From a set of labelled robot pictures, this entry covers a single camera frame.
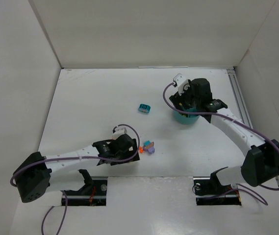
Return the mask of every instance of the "white bracket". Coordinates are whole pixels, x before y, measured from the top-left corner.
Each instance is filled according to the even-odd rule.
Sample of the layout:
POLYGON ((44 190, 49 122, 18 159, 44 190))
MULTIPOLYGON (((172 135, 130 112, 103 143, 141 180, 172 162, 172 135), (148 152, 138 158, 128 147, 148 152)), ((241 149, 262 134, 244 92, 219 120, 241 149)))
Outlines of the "white bracket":
POLYGON ((184 93, 184 91, 189 88, 188 79, 185 76, 183 76, 181 73, 176 75, 173 78, 173 81, 175 82, 175 87, 176 86, 178 87, 178 94, 179 95, 184 93))

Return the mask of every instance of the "small teal cube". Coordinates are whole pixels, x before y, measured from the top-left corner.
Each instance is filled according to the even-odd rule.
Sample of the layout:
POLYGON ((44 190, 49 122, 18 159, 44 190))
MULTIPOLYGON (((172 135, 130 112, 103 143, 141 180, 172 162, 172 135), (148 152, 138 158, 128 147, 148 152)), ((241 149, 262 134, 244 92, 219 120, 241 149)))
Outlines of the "small teal cube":
POLYGON ((140 104, 139 108, 138 108, 138 111, 142 112, 142 113, 145 113, 145 114, 148 114, 150 112, 150 106, 147 105, 147 104, 140 104))

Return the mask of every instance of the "white enclosure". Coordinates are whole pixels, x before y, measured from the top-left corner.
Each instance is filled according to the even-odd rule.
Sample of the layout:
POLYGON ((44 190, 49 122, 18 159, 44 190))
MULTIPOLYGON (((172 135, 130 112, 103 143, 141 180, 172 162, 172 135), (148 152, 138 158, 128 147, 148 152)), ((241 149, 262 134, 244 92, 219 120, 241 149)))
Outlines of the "white enclosure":
MULTIPOLYGON (((35 204, 23 204, 16 188, 9 185, 12 172, 30 153, 39 147, 45 154, 56 154, 56 149, 60 152, 75 150, 83 147, 85 139, 90 142, 92 138, 98 140, 106 134, 110 135, 108 128, 112 124, 134 120, 136 125, 140 125, 137 113, 121 115, 122 105, 117 106, 117 112, 106 118, 101 108, 105 100, 100 98, 96 102, 97 107, 87 102, 92 97, 84 94, 84 91, 97 95, 96 86, 101 85, 102 79, 109 80, 109 85, 104 86, 108 91, 114 84, 128 86, 125 93, 120 87, 116 88, 118 94, 107 97, 111 100, 106 105, 112 106, 113 99, 131 107, 148 97, 153 100, 146 101, 153 106, 151 116, 147 116, 151 118, 147 119, 149 125, 142 128, 142 138, 149 137, 150 125, 154 131, 174 131, 180 133, 182 140, 188 138, 189 130, 173 124, 172 119, 164 116, 171 111, 162 100, 158 100, 159 94, 145 96, 147 91, 144 90, 149 89, 149 94, 157 92, 158 84, 154 83, 149 88, 150 79, 155 78, 163 87, 170 82, 169 77, 182 71, 191 79, 195 78, 193 75, 208 78, 216 98, 227 100, 236 115, 239 114, 238 108, 245 111, 247 107, 254 128, 279 141, 279 0, 0 0, 0 234, 40 234, 40 222, 48 206, 60 203, 60 193, 57 192, 45 195, 35 204), (167 69, 169 72, 162 78, 159 69, 126 70, 156 66, 207 68, 167 69), (224 70, 232 69, 233 66, 238 66, 238 83, 233 77, 234 72, 224 70), (88 75, 86 71, 93 71, 93 74, 88 75), (86 82, 91 75, 94 80, 86 82), (236 96, 233 95, 232 87, 235 88, 236 96), (143 90, 136 92, 138 96, 134 99, 129 99, 127 96, 131 94, 131 89, 143 90), (90 117, 87 117, 88 112, 80 111, 87 106, 95 112, 90 117), (71 110, 83 116, 67 116, 71 110), (160 121, 154 116, 156 114, 161 115, 160 121), (162 129, 160 123, 173 126, 162 129), (80 130, 77 125, 85 127, 80 130), (33 223, 29 227, 22 226, 23 222, 31 220, 33 223)), ((60 235, 79 234, 86 230, 87 223, 75 221, 75 215, 80 218, 95 216, 89 220, 91 226, 97 224, 97 218, 102 217, 102 214, 114 216, 116 208, 125 200, 120 197, 120 190, 133 196, 123 216, 130 218, 138 210, 138 224, 151 226, 141 231, 140 227, 136 227, 138 224, 128 219, 129 227, 137 229, 138 234, 279 234, 279 192, 257 189, 269 200, 267 208, 246 195, 242 197, 243 208, 240 210, 194 206, 194 195, 188 191, 188 177, 202 174, 204 169, 207 175, 219 168, 219 164, 225 166, 224 161, 238 164, 243 159, 235 145, 229 143, 225 136, 217 139, 219 131, 209 128, 205 121, 199 120, 193 128, 196 131, 191 134, 193 141, 201 143, 210 140, 212 150, 206 147, 190 149, 191 146, 180 148, 183 151, 178 157, 182 161, 184 155, 195 152, 191 158, 185 159, 189 161, 185 164, 171 164, 171 156, 177 152, 171 152, 175 148, 167 149, 172 143, 171 136, 162 140, 160 136, 164 133, 154 132, 151 135, 160 141, 159 147, 167 149, 168 154, 164 154, 166 157, 158 153, 154 159, 143 158, 128 170, 121 165, 117 168, 118 172, 107 166, 99 170, 91 169, 93 175, 175 178, 110 178, 110 207, 98 211, 97 208, 87 208, 88 211, 69 210, 60 235), (201 130, 210 135, 202 135, 201 130), (234 158, 228 155, 227 148, 222 148, 222 145, 230 149, 234 158), (208 154, 221 158, 222 162, 216 158, 199 161, 201 155, 208 154), (161 163, 162 167, 156 168, 163 158, 166 160, 161 163), (153 187, 154 190, 143 195, 136 191, 133 184, 143 188, 153 187), (168 204, 174 200, 169 196, 164 197, 155 210, 147 202, 146 208, 152 208, 147 213, 143 211, 145 207, 132 206, 132 200, 144 198, 157 201, 161 195, 172 193, 173 190, 182 191, 177 198, 179 205, 168 204), (172 211, 175 211, 174 214, 164 217, 166 219, 163 221, 155 219, 172 211), (196 211, 199 217, 192 218, 196 211), (192 222, 185 216, 191 216, 192 222), (212 226, 202 229, 204 224, 201 218, 208 216, 211 219, 218 218, 221 222, 214 221, 212 226), (258 221, 265 218, 259 229, 258 221), (242 229, 231 230, 230 222, 242 229), (194 230, 190 229, 192 225, 196 226, 194 230)), ((269 184, 276 186, 275 180, 269 184)), ((63 208, 59 207, 50 214, 46 235, 55 234, 62 211, 63 208)), ((101 234, 106 231, 127 234, 127 230, 117 226, 114 221, 118 222, 118 218, 111 221, 109 228, 103 227, 102 230, 92 227, 90 233, 101 234)))
POLYGON ((32 0, 66 68, 238 65, 275 0, 32 0))

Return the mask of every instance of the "rectangular slot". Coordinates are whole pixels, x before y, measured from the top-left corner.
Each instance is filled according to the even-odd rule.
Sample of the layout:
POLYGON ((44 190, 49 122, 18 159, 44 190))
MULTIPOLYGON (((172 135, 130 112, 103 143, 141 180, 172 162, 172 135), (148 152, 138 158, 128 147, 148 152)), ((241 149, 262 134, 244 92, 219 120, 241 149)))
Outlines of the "rectangular slot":
MULTIPOLYGON (((65 191, 68 206, 106 206, 107 178, 94 178, 93 185, 85 192, 65 191)), ((61 205, 65 206, 65 196, 62 196, 61 205)))

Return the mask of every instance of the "cable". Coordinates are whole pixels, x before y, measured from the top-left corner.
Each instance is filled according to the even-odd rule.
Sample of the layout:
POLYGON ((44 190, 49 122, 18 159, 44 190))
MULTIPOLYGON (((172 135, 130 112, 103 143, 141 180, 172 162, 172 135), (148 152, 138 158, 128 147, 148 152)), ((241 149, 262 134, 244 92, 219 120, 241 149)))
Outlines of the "cable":
MULTIPOLYGON (((67 195, 65 193, 65 191, 61 191, 65 197, 65 208, 64 208, 64 213, 63 213, 63 217, 62 217, 62 220, 61 220, 61 223, 60 223, 60 226, 59 226, 59 229, 57 230, 56 232, 56 235, 58 235, 61 231, 61 228, 62 228, 62 225, 63 225, 63 222, 64 222, 64 219, 65 219, 65 215, 66 215, 66 211, 67 211, 67 205, 68 205, 68 198, 67 198, 67 195)), ((54 206, 52 206, 48 211, 47 213, 45 214, 45 217, 43 217, 43 220, 42 220, 42 223, 41 223, 41 234, 42 235, 45 235, 45 232, 43 230, 43 227, 44 227, 44 224, 45 224, 45 220, 48 216, 48 214, 50 213, 50 211, 52 211, 52 209, 54 208, 54 206)))
POLYGON ((130 156, 129 158, 121 159, 121 160, 116 160, 116 159, 108 159, 108 158, 96 157, 96 156, 83 156, 83 157, 66 157, 66 158, 44 159, 44 160, 37 161, 37 162, 35 162, 35 163, 31 163, 31 164, 29 164, 29 165, 26 165, 26 166, 23 167, 22 169, 16 171, 16 173, 13 174, 13 176, 12 176, 12 178, 11 178, 11 180, 10 180, 10 184, 11 184, 12 186, 16 187, 17 185, 14 183, 14 180, 15 180, 15 178, 16 178, 19 174, 23 173, 25 170, 27 170, 27 169, 29 169, 29 168, 35 166, 35 165, 39 165, 39 164, 42 164, 42 163, 55 162, 55 161, 66 161, 66 160, 80 160, 80 159, 100 159, 100 160, 105 160, 105 161, 107 161, 107 162, 122 163, 122 162, 127 162, 127 161, 133 159, 133 158, 136 156, 136 154, 137 154, 137 152, 138 152, 138 150, 139 150, 139 147, 140 147, 139 135, 138 135, 137 131, 136 131, 133 127, 131 127, 130 125, 127 125, 127 124, 119 124, 119 125, 117 125, 116 127, 118 127, 118 126, 126 126, 126 127, 130 128, 130 129, 135 133, 135 135, 137 136, 137 139, 138 139, 137 151, 135 151, 135 153, 134 153, 132 156, 130 156))
MULTIPOLYGON (((249 126, 246 126, 246 125, 244 125, 243 123, 241 123, 241 122, 239 122, 239 121, 236 121, 236 120, 230 118, 229 116, 225 116, 225 115, 218 114, 218 113, 211 113, 211 112, 186 112, 186 111, 182 111, 182 110, 176 109, 175 107, 173 107, 173 106, 167 101, 167 99, 166 99, 166 97, 165 97, 165 93, 166 93, 166 91, 168 90, 168 88, 169 88, 170 86, 174 86, 174 82, 170 83, 169 85, 167 85, 167 86, 165 87, 165 89, 164 89, 164 91, 163 91, 163 99, 164 99, 165 103, 166 103, 171 109, 173 109, 174 111, 177 111, 177 112, 179 112, 179 113, 181 113, 181 114, 188 114, 188 115, 215 115, 215 116, 219 116, 219 117, 225 118, 225 119, 227 119, 227 120, 230 120, 230 121, 236 123, 237 125, 239 125, 239 126, 245 128, 245 129, 247 129, 247 130, 249 130, 249 131, 251 131, 251 132, 254 132, 255 134, 261 136, 262 138, 265 139, 266 142, 268 142, 268 143, 279 153, 279 148, 278 148, 268 137, 266 137, 263 133, 261 133, 261 132, 259 132, 259 131, 256 131, 256 130, 250 128, 249 126)), ((269 190, 279 191, 279 188, 270 188, 270 187, 267 187, 267 186, 264 186, 264 185, 260 185, 260 186, 263 187, 263 188, 269 189, 269 190)))
POLYGON ((233 188, 233 189, 231 189, 231 190, 229 190, 229 191, 226 191, 226 192, 224 192, 224 193, 221 193, 221 194, 219 194, 219 195, 215 195, 215 196, 212 196, 212 197, 205 197, 205 198, 203 198, 203 199, 209 200, 209 199, 219 198, 219 197, 221 197, 221 196, 223 196, 223 195, 229 194, 230 192, 242 191, 242 192, 245 192, 245 193, 249 194, 250 196, 252 196, 252 197, 253 197, 254 199, 256 199, 257 201, 261 202, 262 204, 264 204, 264 205, 266 205, 266 206, 268 205, 268 202, 266 201, 266 199, 264 199, 259 193, 255 192, 254 190, 252 190, 252 189, 250 189, 249 187, 246 187, 246 186, 244 186, 244 185, 241 185, 241 184, 237 184, 237 185, 239 185, 239 186, 241 186, 241 187, 243 187, 243 188, 246 188, 247 190, 253 192, 253 193, 256 194, 260 199, 259 199, 258 197, 256 197, 255 195, 253 195, 251 192, 248 192, 247 190, 241 189, 241 188, 233 188))

